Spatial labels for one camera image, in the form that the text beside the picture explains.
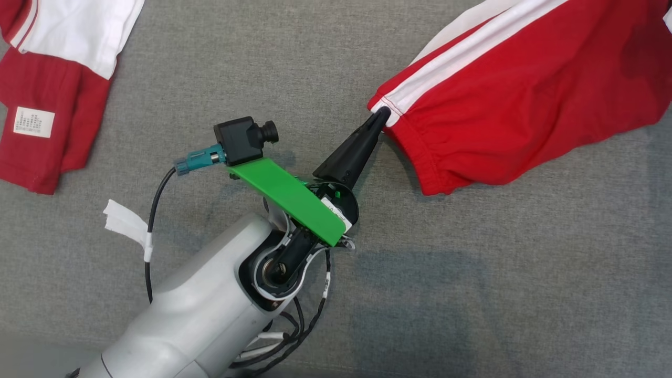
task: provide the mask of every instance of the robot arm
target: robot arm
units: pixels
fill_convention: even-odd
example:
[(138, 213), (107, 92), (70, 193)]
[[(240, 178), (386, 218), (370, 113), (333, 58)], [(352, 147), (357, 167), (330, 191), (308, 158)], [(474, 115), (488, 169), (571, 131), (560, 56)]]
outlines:
[[(340, 238), (357, 222), (359, 209), (351, 190), (389, 115), (387, 108), (372, 115), (315, 171), (317, 180), (310, 183), (278, 171), (263, 158), (263, 142), (278, 139), (272, 123), (259, 128), (248, 117), (215, 126), (229, 172), (265, 196), (268, 218), (243, 217), (162, 282), (149, 307), (79, 377), (245, 374), (232, 369), (244, 364), (232, 362), (292, 302), (317, 253), (328, 251), (338, 242), (334, 235)], [(218, 150), (178, 162), (178, 174), (222, 162)], [(290, 348), (298, 347), (316, 320)]]

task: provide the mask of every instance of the cable connector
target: cable connector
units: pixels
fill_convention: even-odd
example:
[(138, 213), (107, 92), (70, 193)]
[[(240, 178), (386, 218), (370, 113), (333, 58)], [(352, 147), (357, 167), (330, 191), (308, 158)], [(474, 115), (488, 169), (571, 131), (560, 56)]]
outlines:
[(206, 149), (191, 152), (186, 158), (175, 160), (175, 171), (178, 176), (182, 176), (199, 168), (224, 163), (225, 161), (224, 149), (222, 145), (217, 143)]

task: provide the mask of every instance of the dark red fabric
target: dark red fabric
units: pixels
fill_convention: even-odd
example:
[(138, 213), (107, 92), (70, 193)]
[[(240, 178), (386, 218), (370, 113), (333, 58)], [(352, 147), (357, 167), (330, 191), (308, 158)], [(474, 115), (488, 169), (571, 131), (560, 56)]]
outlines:
[[(430, 89), (386, 133), (432, 195), (506, 184), (575, 147), (654, 124), (672, 100), (667, 2), (570, 0)], [(369, 109), (457, 42), (381, 86)]]
[[(26, 21), (29, 8), (26, 0), (0, 4), (4, 39)], [(0, 102), (9, 109), (0, 140), (0, 179), (54, 194), (61, 173), (86, 166), (110, 85), (79, 63), (10, 48), (0, 61)], [(14, 133), (17, 107), (55, 113), (51, 137)]]

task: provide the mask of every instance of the red and white clothing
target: red and white clothing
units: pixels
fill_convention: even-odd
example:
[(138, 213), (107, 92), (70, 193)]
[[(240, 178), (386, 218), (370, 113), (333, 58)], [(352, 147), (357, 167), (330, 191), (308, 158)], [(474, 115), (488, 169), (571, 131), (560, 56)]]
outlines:
[(369, 109), (426, 195), (506, 184), (658, 122), (672, 100), (668, 0), (487, 0), (442, 30)]
[(54, 194), (61, 173), (85, 167), (110, 77), (144, 0), (3, 0), (0, 179)]

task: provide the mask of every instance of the green bracket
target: green bracket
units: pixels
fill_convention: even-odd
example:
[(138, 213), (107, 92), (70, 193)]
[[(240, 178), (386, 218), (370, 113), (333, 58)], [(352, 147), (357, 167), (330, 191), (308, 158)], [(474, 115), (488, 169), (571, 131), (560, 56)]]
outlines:
[(299, 180), (271, 159), (262, 157), (227, 169), (330, 246), (336, 245), (345, 233), (343, 221)]

